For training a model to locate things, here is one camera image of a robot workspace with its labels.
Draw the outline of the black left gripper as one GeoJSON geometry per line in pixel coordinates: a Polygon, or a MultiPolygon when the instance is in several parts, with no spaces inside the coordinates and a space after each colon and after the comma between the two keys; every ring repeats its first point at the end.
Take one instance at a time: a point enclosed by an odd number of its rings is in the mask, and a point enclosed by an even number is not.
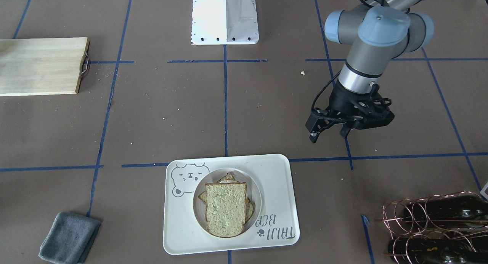
{"type": "Polygon", "coordinates": [[[374,84],[371,91],[358,94],[336,83],[329,98],[328,115],[312,110],[305,127],[310,133],[310,141],[315,144],[319,135],[333,125],[344,123],[340,135],[346,139],[352,129],[369,129],[389,125],[395,115],[390,111],[391,99],[383,98],[380,86],[374,84]]]}

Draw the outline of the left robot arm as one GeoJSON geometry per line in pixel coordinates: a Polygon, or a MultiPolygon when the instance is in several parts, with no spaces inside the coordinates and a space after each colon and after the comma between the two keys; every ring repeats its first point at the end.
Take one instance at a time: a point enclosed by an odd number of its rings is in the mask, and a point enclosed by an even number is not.
{"type": "Polygon", "coordinates": [[[341,125],[346,138],[352,129],[384,127],[394,120],[392,101],[379,94],[378,81],[389,62],[425,46],[433,37],[432,19],[408,9],[423,0],[360,0],[352,10],[333,11],[324,33],[329,41],[350,45],[326,109],[312,102],[306,128],[315,143],[321,132],[341,125]]]}

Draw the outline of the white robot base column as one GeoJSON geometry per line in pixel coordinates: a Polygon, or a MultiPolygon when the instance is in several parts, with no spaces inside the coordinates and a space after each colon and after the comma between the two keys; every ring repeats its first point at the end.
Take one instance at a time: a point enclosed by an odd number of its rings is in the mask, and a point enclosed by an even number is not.
{"type": "Polygon", "coordinates": [[[257,44],[256,0],[193,0],[191,44],[257,44]]]}

